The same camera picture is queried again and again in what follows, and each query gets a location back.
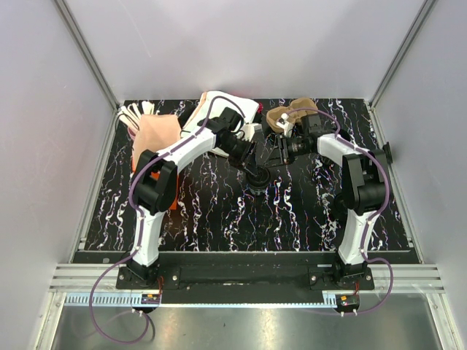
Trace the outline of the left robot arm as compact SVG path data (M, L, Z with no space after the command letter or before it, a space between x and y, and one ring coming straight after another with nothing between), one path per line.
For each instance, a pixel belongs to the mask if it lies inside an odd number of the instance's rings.
M237 136L242 116L224 108L218 117L205 117L188 137L160 152L145 150L139 157L131 183L129 203L136 211L134 245L126 260L132 280L143 289L157 281L159 235L165 213L177 197L178 177L187 165L203 154L219 148L228 164L244 172L254 195L265 192L269 170L257 164L256 143Z

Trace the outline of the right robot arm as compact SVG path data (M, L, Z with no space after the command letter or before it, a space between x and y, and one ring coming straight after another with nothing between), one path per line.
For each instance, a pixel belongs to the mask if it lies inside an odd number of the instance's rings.
M297 137L292 136L297 122L290 114L266 120L277 133L269 158L271 166L291 164L300 155L315 153L341 169L341 192L336 202L339 209L346 211L347 219L331 280L336 287L347 289L366 274L371 231L390 200L385 150L359 147L339 125L325 128L319 112L300 118L301 133Z

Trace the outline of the orange paper bag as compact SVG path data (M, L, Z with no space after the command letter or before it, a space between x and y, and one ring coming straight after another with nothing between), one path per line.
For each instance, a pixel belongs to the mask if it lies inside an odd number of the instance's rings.
M181 127L178 116L175 114L143 114L139 121L139 128L135 132L132 146L131 168L135 178L131 183L131 194L129 198L140 211L144 210L143 203L136 198L136 186L141 184L144 174L141 170L146 169L146 163L139 166L139 159L146 150L152 153L160 152L180 140Z

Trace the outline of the black cup lid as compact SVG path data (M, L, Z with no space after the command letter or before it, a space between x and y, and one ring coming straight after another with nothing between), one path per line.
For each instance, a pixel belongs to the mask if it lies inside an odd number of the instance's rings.
M271 181L271 173L264 166L258 166L256 174L246 174L247 183L253 187L267 187Z

